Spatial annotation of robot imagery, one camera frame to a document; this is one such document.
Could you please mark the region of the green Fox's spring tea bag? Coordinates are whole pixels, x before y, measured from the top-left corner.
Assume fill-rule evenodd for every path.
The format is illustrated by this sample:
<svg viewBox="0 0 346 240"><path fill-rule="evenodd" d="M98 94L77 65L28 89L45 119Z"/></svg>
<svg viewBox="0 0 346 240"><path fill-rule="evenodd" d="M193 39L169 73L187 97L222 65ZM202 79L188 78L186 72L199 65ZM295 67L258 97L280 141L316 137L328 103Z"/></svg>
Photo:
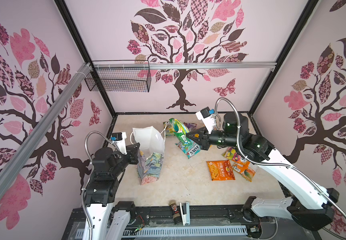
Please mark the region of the green Fox's spring tea bag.
<svg viewBox="0 0 346 240"><path fill-rule="evenodd" d="M180 141L176 145L183 151L188 159L199 153L201 147L186 136L186 134L190 132L186 125L174 118L169 119L169 122L172 126L175 136Z"/></svg>

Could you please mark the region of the floral paper bag white inside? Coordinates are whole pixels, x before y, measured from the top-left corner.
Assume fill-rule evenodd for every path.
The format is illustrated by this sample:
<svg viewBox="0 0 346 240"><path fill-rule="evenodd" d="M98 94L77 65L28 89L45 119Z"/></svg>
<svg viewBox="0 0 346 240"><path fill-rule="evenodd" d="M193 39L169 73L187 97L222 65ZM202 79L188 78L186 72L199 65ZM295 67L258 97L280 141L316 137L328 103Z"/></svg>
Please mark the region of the floral paper bag white inside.
<svg viewBox="0 0 346 240"><path fill-rule="evenodd" d="M165 157L165 132L166 129L160 132L153 126L132 129L130 142L140 144L137 173L141 185L159 180Z"/></svg>

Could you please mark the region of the orange corn chips bag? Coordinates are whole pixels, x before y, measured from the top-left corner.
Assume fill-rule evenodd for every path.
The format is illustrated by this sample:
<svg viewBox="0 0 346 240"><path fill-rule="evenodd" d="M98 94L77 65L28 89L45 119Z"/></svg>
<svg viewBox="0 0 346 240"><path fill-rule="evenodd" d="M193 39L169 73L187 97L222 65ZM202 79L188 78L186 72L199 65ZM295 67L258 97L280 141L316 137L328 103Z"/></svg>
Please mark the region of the orange corn chips bag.
<svg viewBox="0 0 346 240"><path fill-rule="evenodd" d="M235 180L230 161L207 161L212 181Z"/></svg>

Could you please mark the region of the Fox's fruits oval candy bag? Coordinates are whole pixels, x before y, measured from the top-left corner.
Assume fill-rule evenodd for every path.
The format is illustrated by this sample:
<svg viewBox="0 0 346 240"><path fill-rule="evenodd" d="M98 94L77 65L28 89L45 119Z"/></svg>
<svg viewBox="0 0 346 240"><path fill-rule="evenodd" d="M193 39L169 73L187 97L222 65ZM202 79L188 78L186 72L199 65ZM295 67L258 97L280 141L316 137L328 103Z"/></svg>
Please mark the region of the Fox's fruits oval candy bag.
<svg viewBox="0 0 346 240"><path fill-rule="evenodd" d="M232 168L247 181L252 182L258 170L258 167L253 163L243 159L235 149L229 147L222 156L232 161Z"/></svg>

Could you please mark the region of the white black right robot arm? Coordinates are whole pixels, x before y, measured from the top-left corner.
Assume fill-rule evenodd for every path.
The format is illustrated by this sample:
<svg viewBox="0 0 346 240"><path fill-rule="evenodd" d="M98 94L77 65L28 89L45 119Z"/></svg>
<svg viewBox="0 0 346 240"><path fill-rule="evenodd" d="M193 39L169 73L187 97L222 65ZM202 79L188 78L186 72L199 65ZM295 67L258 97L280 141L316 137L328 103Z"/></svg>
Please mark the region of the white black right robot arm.
<svg viewBox="0 0 346 240"><path fill-rule="evenodd" d="M247 117L235 113L224 115L221 130L216 130L214 110L202 109L196 113L204 127L189 132L186 136L198 144L202 150L210 146L231 147L238 150L241 143L249 163L271 174L291 193L284 199L262 199L251 196L242 207L242 215L248 222L259 218L273 217L295 221L301 227L318 231L334 221L332 207L339 199L339 193L333 188L326 189L296 172L293 165L270 143L260 135L249 130Z"/></svg>

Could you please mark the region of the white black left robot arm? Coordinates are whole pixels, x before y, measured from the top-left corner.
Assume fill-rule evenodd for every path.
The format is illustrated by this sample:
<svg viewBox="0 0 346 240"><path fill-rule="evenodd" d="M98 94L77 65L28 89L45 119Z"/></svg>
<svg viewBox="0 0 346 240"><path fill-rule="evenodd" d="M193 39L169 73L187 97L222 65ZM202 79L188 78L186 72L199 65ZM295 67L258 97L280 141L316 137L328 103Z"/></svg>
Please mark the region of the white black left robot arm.
<svg viewBox="0 0 346 240"><path fill-rule="evenodd" d="M135 219L133 201L119 201L115 195L128 165L138 164L140 144L126 146L127 154L102 148L94 154L94 171L82 196L85 213L84 240L120 240Z"/></svg>

